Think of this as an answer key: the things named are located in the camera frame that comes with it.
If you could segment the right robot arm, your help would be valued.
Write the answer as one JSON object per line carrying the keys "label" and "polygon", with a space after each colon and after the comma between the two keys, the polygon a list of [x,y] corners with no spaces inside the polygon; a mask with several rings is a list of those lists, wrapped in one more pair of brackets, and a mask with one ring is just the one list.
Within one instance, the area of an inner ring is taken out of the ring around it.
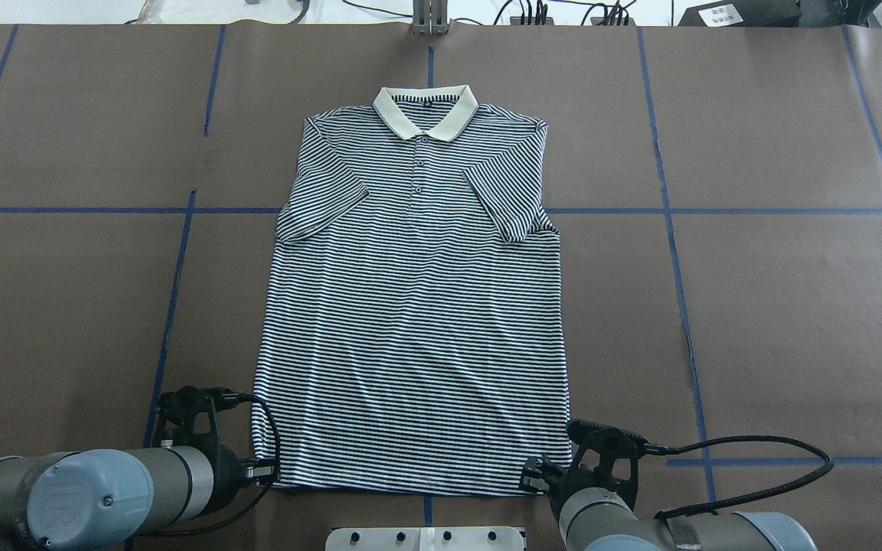
{"label": "right robot arm", "polygon": [[[636,432],[574,419],[567,437],[577,452],[567,465],[547,456],[525,461],[519,488],[548,497],[568,550],[815,550],[815,541],[793,517],[777,512],[742,512],[740,506],[797,491],[833,470],[829,453],[791,437],[738,435],[668,447]],[[659,510],[637,517],[639,463],[647,456],[683,455],[717,445],[778,443],[799,448],[820,465],[787,484],[737,497]]]}

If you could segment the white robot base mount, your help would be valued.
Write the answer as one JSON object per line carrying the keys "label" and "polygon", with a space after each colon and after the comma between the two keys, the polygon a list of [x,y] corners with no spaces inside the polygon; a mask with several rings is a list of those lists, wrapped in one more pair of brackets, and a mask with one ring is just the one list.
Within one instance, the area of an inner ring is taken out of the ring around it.
{"label": "white robot base mount", "polygon": [[526,550],[524,529],[508,526],[343,527],[325,550]]}

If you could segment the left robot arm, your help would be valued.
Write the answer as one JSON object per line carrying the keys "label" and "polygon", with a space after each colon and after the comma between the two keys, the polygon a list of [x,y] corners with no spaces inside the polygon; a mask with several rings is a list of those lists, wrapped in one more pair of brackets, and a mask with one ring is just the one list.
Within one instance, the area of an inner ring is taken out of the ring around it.
{"label": "left robot arm", "polygon": [[239,522],[254,502],[220,522],[185,527],[227,508],[245,487],[266,494],[279,481],[278,442],[260,459],[242,459],[221,439],[218,415],[243,404],[260,407],[279,439],[259,396],[186,385],[156,401],[146,448],[0,457],[0,550],[109,550],[137,536],[206,536]]}

